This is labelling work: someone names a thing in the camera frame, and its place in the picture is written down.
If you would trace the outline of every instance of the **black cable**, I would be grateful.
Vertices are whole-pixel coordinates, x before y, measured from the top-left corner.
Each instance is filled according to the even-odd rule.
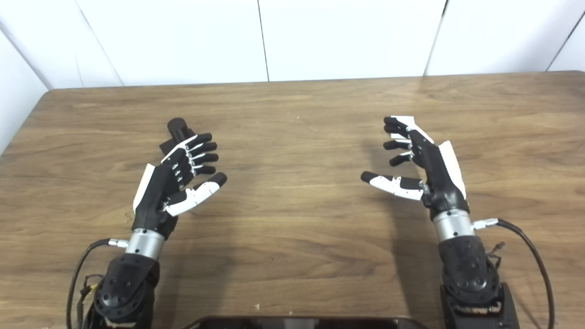
[[[532,241],[530,241],[530,239],[526,236],[526,234],[524,234],[524,232],[516,225],[514,225],[510,222],[506,222],[500,218],[498,218],[498,223],[496,223],[496,225],[507,228],[510,231],[518,234],[524,240],[524,242],[526,242],[526,244],[530,248],[530,251],[532,251],[532,254],[534,255],[534,258],[536,259],[536,262],[538,264],[538,268],[541,270],[542,279],[545,281],[546,299],[548,300],[548,305],[549,305],[548,329],[553,329],[555,327],[555,300],[554,300],[553,295],[552,295],[552,286],[550,285],[550,279],[549,279],[548,274],[546,272],[545,264],[542,262],[542,258],[538,254],[538,251],[536,250],[535,245],[532,243]]]
[[[73,305],[73,294],[75,292],[75,283],[77,282],[77,277],[79,276],[81,266],[83,265],[83,262],[85,262],[85,259],[87,258],[87,256],[90,254],[90,252],[93,249],[95,249],[99,246],[108,245],[109,241],[110,241],[110,239],[97,240],[94,243],[92,243],[89,247],[87,247],[87,249],[81,255],[81,258],[79,259],[79,262],[77,263],[77,266],[75,267],[75,270],[73,271],[73,278],[71,279],[71,285],[69,286],[69,294],[67,295],[67,310],[65,312],[66,313],[65,323],[67,324],[67,329],[73,329],[73,325],[71,324],[71,307]]]
[[[85,279],[83,280],[83,288],[81,288],[81,290],[79,291],[81,297],[79,298],[79,301],[77,302],[77,327],[78,328],[83,328],[83,316],[84,316],[84,312],[83,312],[83,302],[85,301],[85,298],[87,297],[87,295],[89,295],[91,293],[91,286],[87,285],[87,281],[89,279],[91,279],[92,277],[98,277],[100,280],[104,278],[103,275],[101,274],[90,274],[90,275],[86,275]]]

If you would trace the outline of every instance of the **silver metal cylinder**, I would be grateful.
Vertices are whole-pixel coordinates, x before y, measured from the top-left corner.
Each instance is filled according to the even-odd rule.
[[[433,218],[433,223],[440,241],[462,235],[475,235],[469,213],[465,210],[455,209],[439,213]]]
[[[164,236],[149,229],[137,228],[126,247],[126,253],[137,253],[152,259],[159,259],[163,250]]]

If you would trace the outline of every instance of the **cable connector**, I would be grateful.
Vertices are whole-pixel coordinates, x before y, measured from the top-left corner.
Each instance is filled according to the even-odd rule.
[[[473,229],[484,229],[486,227],[498,224],[498,218],[488,218],[486,220],[475,221],[472,223]]]
[[[122,239],[110,239],[108,241],[108,245],[110,246],[116,246],[118,248],[124,248],[126,249],[128,247],[128,240],[122,240]]]

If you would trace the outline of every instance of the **black fingertip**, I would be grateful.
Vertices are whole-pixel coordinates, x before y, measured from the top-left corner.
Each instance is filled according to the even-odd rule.
[[[406,129],[408,127],[407,124],[405,124],[405,123],[401,122],[400,120],[398,120],[397,118],[393,118],[391,116],[385,117],[384,123],[387,125],[398,127],[400,129]]]
[[[386,125],[384,126],[384,131],[387,133],[400,133],[401,130],[396,126]]]
[[[208,181],[216,183],[220,187],[222,187],[226,181],[228,181],[228,177],[224,173],[217,173],[213,177],[211,177]]]
[[[395,156],[392,159],[390,159],[389,164],[392,167],[396,167],[396,166],[399,166],[399,165],[405,163],[409,159],[410,159],[409,156],[399,155],[399,156]]]
[[[211,133],[209,133],[209,132],[206,132],[206,133],[202,133],[202,134],[200,134],[200,135],[199,135],[199,138],[201,138],[201,139],[209,139],[209,140],[211,140],[211,139],[213,139],[213,136],[211,135]]]
[[[378,176],[379,176],[378,174],[374,174],[373,172],[363,172],[362,180],[365,181],[366,183],[370,183],[370,180],[373,180]]]
[[[219,160],[219,155],[215,153],[207,153],[203,158],[205,158],[205,162],[216,162]]]
[[[210,175],[215,174],[215,167],[212,166],[201,166],[199,168],[195,168],[195,172],[197,175]]]
[[[409,143],[399,143],[396,140],[391,140],[389,142],[384,143],[382,146],[385,150],[396,150],[396,149],[403,149],[408,150]]]
[[[217,149],[218,149],[218,145],[216,142],[205,143],[201,146],[202,152],[215,151]]]

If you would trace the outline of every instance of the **white wall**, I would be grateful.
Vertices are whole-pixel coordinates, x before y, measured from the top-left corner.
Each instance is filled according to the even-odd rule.
[[[421,76],[445,0],[260,0],[270,81]]]
[[[122,85],[74,0],[0,0],[0,22],[50,88]]]
[[[567,41],[584,12],[585,0],[0,0],[0,31],[18,50],[3,47],[2,69],[27,71],[0,77],[0,150],[39,79],[52,89],[584,70],[585,23]]]
[[[585,71],[585,19],[583,18],[549,69],[549,71],[565,70]]]
[[[124,85],[268,81],[256,0],[78,0]]]
[[[0,154],[47,90],[0,33]]]
[[[583,0],[449,0],[428,74],[546,71]]]

